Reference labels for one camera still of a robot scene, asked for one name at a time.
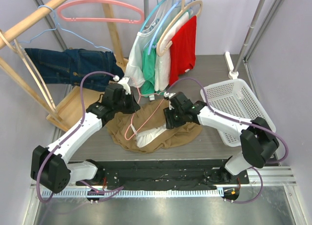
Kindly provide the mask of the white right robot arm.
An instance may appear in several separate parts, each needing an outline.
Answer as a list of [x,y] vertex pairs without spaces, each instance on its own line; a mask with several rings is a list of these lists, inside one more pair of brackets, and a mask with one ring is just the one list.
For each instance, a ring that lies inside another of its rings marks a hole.
[[250,168],[263,168],[278,149],[279,143],[265,119],[240,119],[224,112],[217,114],[205,102],[192,103],[184,93],[168,93],[164,98],[169,107],[164,109],[166,128],[174,129],[185,123],[196,123],[225,132],[240,141],[241,152],[231,156],[221,167],[221,180],[227,184],[237,179],[238,174]]

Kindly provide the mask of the tan cloth garment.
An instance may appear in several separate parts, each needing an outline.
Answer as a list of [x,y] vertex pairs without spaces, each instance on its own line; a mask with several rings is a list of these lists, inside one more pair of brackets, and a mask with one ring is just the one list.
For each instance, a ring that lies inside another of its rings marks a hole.
[[[139,111],[142,111],[148,117],[159,102],[160,100],[149,102],[143,105]],[[115,114],[115,117],[106,124],[107,131],[112,136],[114,143],[120,145],[123,149],[142,154],[192,142],[202,132],[202,126],[196,123],[186,123],[178,128],[167,129],[163,109],[168,107],[169,102],[164,100],[152,118],[129,141],[125,140],[124,133],[129,126],[132,114],[123,114],[121,112]]]

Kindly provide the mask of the blue denim skirt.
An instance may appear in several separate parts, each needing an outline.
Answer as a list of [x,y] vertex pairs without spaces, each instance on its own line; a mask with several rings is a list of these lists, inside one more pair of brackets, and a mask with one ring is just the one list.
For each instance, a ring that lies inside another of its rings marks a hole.
[[119,78],[124,76],[112,52],[86,49],[66,49],[59,52],[37,48],[26,48],[25,52],[46,84],[79,86],[87,74],[105,71],[111,75],[90,75],[83,83],[84,88],[104,92],[115,75]]

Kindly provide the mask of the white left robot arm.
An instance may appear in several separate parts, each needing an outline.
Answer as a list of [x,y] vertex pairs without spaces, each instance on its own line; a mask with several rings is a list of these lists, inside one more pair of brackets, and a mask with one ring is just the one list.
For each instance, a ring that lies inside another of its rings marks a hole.
[[116,113],[133,114],[140,109],[128,77],[106,88],[99,102],[91,104],[83,117],[58,140],[47,147],[38,146],[32,154],[31,178],[36,186],[44,186],[60,193],[68,184],[88,180],[92,185],[103,182],[100,165],[93,160],[71,164],[73,154],[96,132],[101,130]]

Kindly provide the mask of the pink wire hanger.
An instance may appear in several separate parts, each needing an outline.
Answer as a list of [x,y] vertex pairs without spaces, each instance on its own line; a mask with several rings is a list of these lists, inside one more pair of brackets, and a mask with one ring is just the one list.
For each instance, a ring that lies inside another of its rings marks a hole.
[[[125,140],[129,141],[130,139],[132,139],[135,135],[137,135],[137,133],[141,130],[141,128],[144,127],[144,125],[152,118],[152,116],[156,113],[156,111],[160,108],[161,104],[164,102],[164,99],[161,99],[159,104],[157,105],[157,107],[154,109],[154,111],[151,113],[150,116],[146,116],[145,114],[143,114],[142,111],[139,111],[138,113],[135,112],[131,119],[130,119],[130,123],[129,126],[127,127],[125,133],[124,133],[124,138]],[[139,121],[138,123],[140,124],[140,126],[136,126],[134,124],[134,121]]]

